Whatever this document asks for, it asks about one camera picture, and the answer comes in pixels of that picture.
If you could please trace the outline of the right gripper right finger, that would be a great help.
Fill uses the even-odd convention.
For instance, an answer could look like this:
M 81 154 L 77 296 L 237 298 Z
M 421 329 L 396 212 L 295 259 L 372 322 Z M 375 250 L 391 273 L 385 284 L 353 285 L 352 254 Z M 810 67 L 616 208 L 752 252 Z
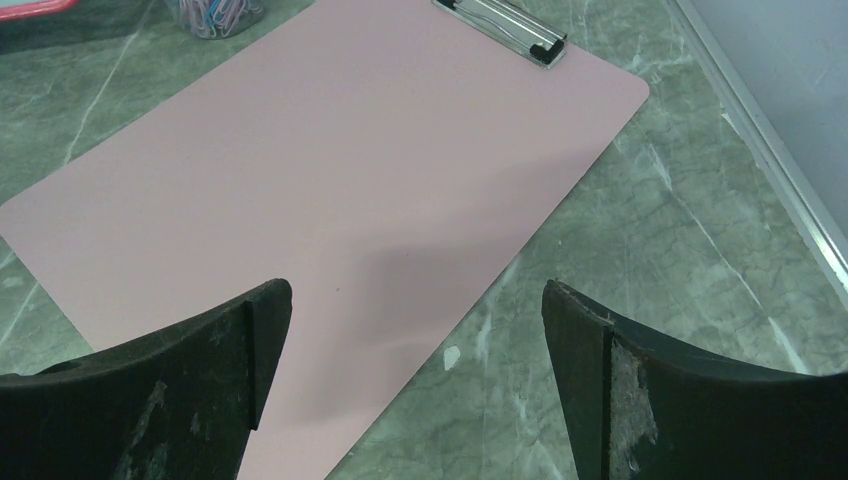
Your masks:
M 843 479 L 847 376 L 721 356 L 563 282 L 544 334 L 582 479 Z

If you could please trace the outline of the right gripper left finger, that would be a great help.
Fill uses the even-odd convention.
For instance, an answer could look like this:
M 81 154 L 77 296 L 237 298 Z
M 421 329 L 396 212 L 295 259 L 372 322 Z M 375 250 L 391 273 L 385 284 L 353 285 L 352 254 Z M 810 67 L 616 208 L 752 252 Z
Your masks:
M 267 281 L 126 343 L 1 378 L 5 479 L 234 479 L 292 314 Z

